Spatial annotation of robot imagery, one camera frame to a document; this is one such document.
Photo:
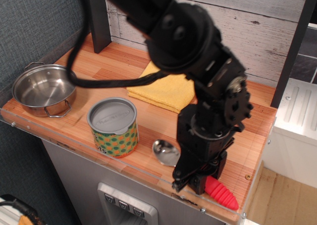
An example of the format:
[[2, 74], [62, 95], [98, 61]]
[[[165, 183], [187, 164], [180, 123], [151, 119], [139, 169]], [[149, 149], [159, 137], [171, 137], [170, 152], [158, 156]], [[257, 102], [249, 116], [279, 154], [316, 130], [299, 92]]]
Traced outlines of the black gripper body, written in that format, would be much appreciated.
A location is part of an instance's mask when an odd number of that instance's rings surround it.
[[216, 159], [234, 142], [234, 131], [225, 131], [219, 137], [198, 127], [195, 119], [197, 106], [190, 104], [178, 115], [177, 142], [180, 158], [173, 171], [172, 187], [177, 192], [188, 185], [194, 174], [212, 176], [216, 171]]

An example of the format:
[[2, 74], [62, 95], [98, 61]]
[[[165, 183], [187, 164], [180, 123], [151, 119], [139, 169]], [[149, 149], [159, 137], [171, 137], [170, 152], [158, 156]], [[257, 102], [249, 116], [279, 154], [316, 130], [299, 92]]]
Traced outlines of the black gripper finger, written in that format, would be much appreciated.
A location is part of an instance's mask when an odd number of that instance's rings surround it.
[[205, 192], [207, 175], [194, 174], [189, 178], [188, 186], [197, 194], [201, 195]]
[[220, 176], [222, 174], [222, 171], [223, 171], [223, 169], [225, 167], [226, 160], [227, 160], [227, 152], [221, 152], [221, 154], [216, 159], [217, 166], [216, 166], [215, 173], [212, 175], [213, 178], [215, 178], [215, 179], [219, 179], [220, 178]]

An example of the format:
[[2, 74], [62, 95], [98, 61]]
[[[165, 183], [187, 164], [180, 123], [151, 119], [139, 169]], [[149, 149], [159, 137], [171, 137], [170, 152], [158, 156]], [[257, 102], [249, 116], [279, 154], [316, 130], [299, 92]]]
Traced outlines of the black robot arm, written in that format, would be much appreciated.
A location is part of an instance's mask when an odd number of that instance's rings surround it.
[[109, 0], [146, 39], [153, 63], [166, 74], [184, 74], [194, 82], [196, 104], [178, 115], [181, 156], [173, 188], [189, 185], [204, 192], [207, 177], [219, 178], [226, 149], [253, 109], [245, 69], [222, 44], [221, 34], [198, 5], [175, 0]]

